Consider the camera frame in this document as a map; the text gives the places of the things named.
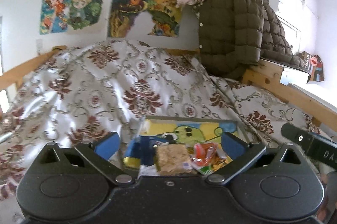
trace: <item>metal bolt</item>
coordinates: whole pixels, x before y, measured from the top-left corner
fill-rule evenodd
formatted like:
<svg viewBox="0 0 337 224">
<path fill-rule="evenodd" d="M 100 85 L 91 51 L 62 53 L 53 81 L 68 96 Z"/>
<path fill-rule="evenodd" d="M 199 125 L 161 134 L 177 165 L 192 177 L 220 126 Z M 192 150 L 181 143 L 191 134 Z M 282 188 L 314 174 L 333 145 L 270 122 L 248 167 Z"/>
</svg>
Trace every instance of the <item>metal bolt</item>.
<svg viewBox="0 0 337 224">
<path fill-rule="evenodd" d="M 220 174 L 211 174 L 209 177 L 207 177 L 207 179 L 210 183 L 214 184 L 222 183 L 225 181 L 225 178 Z"/>
<path fill-rule="evenodd" d="M 120 174 L 119 176 L 116 177 L 116 182 L 125 184 L 125 183 L 130 183 L 132 181 L 132 177 L 128 174 Z"/>
<path fill-rule="evenodd" d="M 167 186 L 174 186 L 174 182 L 173 181 L 166 181 L 166 185 Z"/>
</svg>

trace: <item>floral bedspread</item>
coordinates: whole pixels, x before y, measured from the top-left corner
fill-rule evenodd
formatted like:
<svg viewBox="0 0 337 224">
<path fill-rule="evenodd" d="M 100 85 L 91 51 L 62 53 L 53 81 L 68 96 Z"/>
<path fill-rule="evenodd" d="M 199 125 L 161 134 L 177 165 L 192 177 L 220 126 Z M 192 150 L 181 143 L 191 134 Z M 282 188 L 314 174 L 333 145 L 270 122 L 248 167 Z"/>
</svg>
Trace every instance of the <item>floral bedspread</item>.
<svg viewBox="0 0 337 224">
<path fill-rule="evenodd" d="M 65 148 L 117 131 L 121 149 L 110 161 L 123 168 L 122 153 L 143 115 L 237 120 L 243 140 L 269 147 L 287 141 L 280 134 L 286 122 L 324 134 L 270 93 L 210 77 L 196 58 L 140 41 L 65 50 L 33 73 L 2 118 L 0 136 L 13 135 L 0 144 L 0 223 L 23 220 L 15 190 L 47 142 Z"/>
</svg>

